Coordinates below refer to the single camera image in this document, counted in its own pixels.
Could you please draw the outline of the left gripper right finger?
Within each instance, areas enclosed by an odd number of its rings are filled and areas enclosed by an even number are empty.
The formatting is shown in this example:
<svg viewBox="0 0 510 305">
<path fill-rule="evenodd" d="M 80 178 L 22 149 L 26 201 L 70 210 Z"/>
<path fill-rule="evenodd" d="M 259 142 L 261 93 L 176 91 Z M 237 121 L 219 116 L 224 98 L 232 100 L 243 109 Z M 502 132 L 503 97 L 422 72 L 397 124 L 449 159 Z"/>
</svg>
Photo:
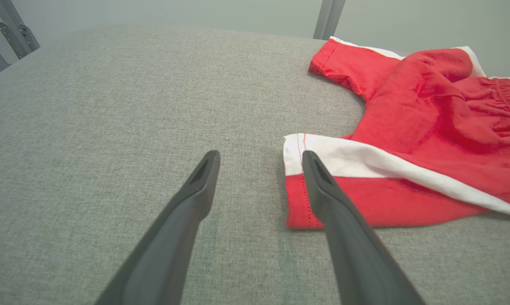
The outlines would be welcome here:
<svg viewBox="0 0 510 305">
<path fill-rule="evenodd" d="M 382 241 L 313 151 L 302 166 L 311 211 L 324 224 L 342 305 L 425 305 Z"/>
</svg>

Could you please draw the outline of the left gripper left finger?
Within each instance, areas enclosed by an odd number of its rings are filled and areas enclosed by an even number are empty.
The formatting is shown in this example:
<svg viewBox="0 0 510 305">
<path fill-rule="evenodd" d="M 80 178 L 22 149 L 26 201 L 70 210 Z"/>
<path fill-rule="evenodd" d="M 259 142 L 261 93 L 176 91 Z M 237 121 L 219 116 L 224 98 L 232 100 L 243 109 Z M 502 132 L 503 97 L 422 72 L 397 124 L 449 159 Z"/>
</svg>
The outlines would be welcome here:
<svg viewBox="0 0 510 305">
<path fill-rule="evenodd" d="M 181 305 L 194 241 L 212 209 L 220 153 L 208 151 L 95 305 Z"/>
</svg>

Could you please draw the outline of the red shorts with white stripe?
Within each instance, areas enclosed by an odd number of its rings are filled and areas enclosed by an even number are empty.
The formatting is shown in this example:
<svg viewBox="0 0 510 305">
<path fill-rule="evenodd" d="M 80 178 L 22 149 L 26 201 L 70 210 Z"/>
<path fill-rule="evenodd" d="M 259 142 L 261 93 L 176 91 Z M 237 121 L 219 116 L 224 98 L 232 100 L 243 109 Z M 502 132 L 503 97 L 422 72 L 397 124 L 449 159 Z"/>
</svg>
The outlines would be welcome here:
<svg viewBox="0 0 510 305">
<path fill-rule="evenodd" d="M 359 95 L 366 110 L 344 137 L 284 138 L 288 227 L 323 228 L 308 199 L 305 151 L 373 227 L 510 216 L 510 78 L 487 77 L 471 48 L 402 57 L 330 37 L 309 71 Z"/>
</svg>

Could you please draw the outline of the slanted metal strut with plates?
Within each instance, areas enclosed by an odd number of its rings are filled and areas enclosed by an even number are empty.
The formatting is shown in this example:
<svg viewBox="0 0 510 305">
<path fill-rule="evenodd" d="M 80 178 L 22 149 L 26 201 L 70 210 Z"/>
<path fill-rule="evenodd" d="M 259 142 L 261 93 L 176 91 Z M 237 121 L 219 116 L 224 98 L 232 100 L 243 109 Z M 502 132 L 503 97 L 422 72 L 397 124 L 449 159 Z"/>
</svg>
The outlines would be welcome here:
<svg viewBox="0 0 510 305">
<path fill-rule="evenodd" d="M 40 44 L 25 25 L 12 0 L 0 0 L 0 32 L 18 59 L 38 50 Z"/>
</svg>

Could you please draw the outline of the metal frame upright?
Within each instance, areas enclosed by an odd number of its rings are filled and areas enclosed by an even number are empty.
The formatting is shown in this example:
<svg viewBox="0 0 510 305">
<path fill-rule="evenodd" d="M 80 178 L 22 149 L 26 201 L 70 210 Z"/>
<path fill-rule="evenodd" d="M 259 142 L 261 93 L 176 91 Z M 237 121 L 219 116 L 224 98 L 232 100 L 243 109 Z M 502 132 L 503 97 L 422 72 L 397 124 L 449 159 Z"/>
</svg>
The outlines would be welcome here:
<svg viewBox="0 0 510 305">
<path fill-rule="evenodd" d="M 346 0 L 322 0 L 313 38 L 328 40 L 334 36 Z"/>
</svg>

